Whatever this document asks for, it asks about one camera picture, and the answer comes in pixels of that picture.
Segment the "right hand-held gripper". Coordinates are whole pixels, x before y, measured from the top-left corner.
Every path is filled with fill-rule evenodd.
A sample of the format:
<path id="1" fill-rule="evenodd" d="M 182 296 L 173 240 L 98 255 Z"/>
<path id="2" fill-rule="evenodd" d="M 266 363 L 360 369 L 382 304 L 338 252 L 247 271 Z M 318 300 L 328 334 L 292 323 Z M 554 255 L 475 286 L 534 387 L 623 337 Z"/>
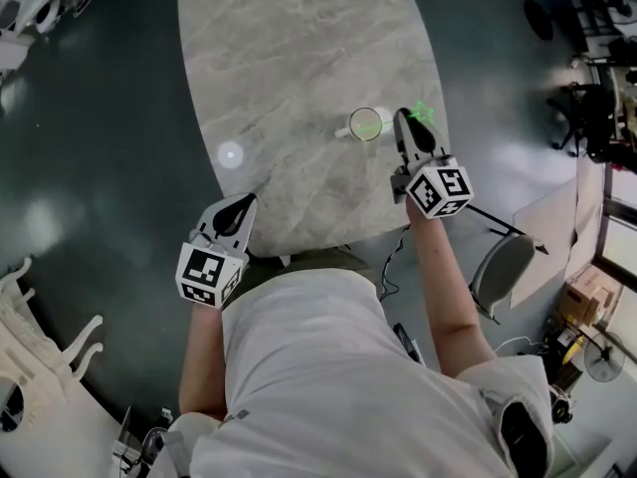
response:
<path id="1" fill-rule="evenodd" d="M 439 143 L 438 130 L 398 109 L 393 117 L 401 164 L 390 176 L 394 201 L 413 201 L 426 218 L 457 214 L 473 199 L 466 168 Z"/>

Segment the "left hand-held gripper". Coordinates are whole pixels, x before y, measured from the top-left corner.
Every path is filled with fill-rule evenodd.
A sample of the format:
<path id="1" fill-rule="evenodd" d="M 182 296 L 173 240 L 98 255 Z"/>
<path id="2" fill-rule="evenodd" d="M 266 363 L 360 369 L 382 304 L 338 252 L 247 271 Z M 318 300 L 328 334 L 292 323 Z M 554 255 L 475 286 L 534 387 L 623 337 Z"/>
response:
<path id="1" fill-rule="evenodd" d="M 247 253 L 258 211 L 255 193 L 208 206 L 181 247 L 175 283 L 181 298 L 221 310 L 250 261 Z"/>

